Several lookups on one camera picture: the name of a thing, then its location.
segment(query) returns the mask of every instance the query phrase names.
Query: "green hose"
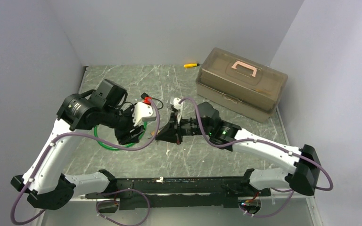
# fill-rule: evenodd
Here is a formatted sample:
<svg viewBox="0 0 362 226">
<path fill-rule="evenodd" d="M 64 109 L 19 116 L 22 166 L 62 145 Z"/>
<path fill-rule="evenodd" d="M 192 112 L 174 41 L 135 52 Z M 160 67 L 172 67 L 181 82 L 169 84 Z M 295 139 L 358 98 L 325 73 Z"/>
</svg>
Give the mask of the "green hose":
<svg viewBox="0 0 362 226">
<path fill-rule="evenodd" d="M 143 131 L 143 133 L 140 135 L 140 139 L 142 139 L 143 135 L 145 134 L 147 125 L 148 125 L 148 123 L 147 123 L 147 122 L 144 122 L 144 131 Z M 94 128 L 94 136 L 95 136 L 95 137 L 98 137 L 98 126 L 95 126 L 95 128 Z M 102 143 L 102 142 L 100 142 L 100 141 L 97 141 L 97 143 L 98 143 L 100 146 L 102 146 L 102 147 L 104 147 L 105 149 L 107 149 L 107 150 L 111 150 L 111 151 L 119 151 L 119 150 L 121 150 L 121 149 L 118 149 L 118 148 L 115 148 L 115 147 L 108 146 L 108 145 L 106 145 L 106 144 L 104 144 L 104 143 Z M 131 147 L 131 146 L 134 146 L 134 145 L 135 145 L 134 143 L 131 143 L 131 144 L 125 145 L 124 147 Z"/>
</svg>

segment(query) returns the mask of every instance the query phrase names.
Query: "white wall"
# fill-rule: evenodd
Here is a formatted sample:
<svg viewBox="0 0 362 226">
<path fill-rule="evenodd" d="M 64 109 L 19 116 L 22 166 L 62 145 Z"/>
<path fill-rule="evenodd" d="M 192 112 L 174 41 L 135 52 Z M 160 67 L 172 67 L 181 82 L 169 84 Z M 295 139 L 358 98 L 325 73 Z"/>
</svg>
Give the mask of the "white wall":
<svg viewBox="0 0 362 226">
<path fill-rule="evenodd" d="M 49 0 L 84 65 L 203 62 L 214 47 L 269 65 L 303 0 Z"/>
<path fill-rule="evenodd" d="M 362 225 L 362 1 L 305 0 L 271 67 L 289 75 L 291 144 L 316 147 L 334 180 L 316 192 L 324 225 Z"/>
<path fill-rule="evenodd" d="M 82 65 L 45 0 L 0 0 L 0 226 L 11 225 L 18 194 L 11 178 L 34 162 L 81 78 Z M 16 216 L 23 221 L 33 211 L 24 197 Z"/>
</svg>

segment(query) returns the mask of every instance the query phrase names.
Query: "table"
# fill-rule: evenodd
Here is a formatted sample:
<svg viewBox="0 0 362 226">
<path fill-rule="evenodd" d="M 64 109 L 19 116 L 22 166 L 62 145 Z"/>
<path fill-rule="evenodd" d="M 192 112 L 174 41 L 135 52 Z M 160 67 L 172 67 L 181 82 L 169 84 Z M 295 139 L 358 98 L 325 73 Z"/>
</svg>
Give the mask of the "table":
<svg viewBox="0 0 362 226">
<path fill-rule="evenodd" d="M 127 100 L 131 102 L 140 101 L 141 94 L 146 92 L 163 102 L 167 102 L 170 97 L 192 97 L 199 104 L 208 100 L 196 94 L 195 78 L 198 71 L 199 67 L 185 69 L 182 65 L 89 66 L 80 92 L 96 89 L 103 79 L 109 79 L 127 89 Z M 219 110 L 222 119 L 258 136 L 286 144 L 278 113 L 266 122 L 259 123 L 212 101 L 208 102 Z M 159 112 L 160 125 L 164 126 L 170 112 L 166 107 Z M 185 102 L 183 117 L 194 117 L 194 114 L 193 105 Z M 136 146 L 148 141 L 155 123 L 148 123 L 145 136 Z M 113 129 L 99 126 L 99 137 L 116 143 Z M 249 154 L 211 147 L 201 136 L 184 137 L 180 145 L 155 141 L 147 148 L 134 152 L 106 150 L 96 141 L 84 138 L 64 172 L 80 175 L 106 169 L 117 178 L 209 177 L 242 176 L 248 168 L 263 170 L 275 167 Z"/>
</svg>

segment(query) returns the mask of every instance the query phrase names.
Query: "yellow object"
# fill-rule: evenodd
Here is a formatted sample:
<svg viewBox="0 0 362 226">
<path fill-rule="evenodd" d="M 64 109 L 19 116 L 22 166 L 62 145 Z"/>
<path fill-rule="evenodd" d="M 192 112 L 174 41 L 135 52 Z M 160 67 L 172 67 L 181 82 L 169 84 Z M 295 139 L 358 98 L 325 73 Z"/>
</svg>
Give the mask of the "yellow object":
<svg viewBox="0 0 362 226">
<path fill-rule="evenodd" d="M 199 66 L 200 64 L 187 64 L 187 65 L 184 65 L 184 68 L 189 68 L 189 67 L 197 67 Z"/>
</svg>

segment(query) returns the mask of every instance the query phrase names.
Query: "toolbox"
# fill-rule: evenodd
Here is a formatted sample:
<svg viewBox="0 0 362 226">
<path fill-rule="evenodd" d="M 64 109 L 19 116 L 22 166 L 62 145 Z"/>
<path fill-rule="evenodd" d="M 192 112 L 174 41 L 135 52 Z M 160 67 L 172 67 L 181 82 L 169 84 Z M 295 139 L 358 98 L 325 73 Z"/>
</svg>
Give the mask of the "toolbox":
<svg viewBox="0 0 362 226">
<path fill-rule="evenodd" d="M 272 116 L 288 76 L 267 66 L 214 48 L 197 76 L 197 93 L 246 117 Z"/>
</svg>

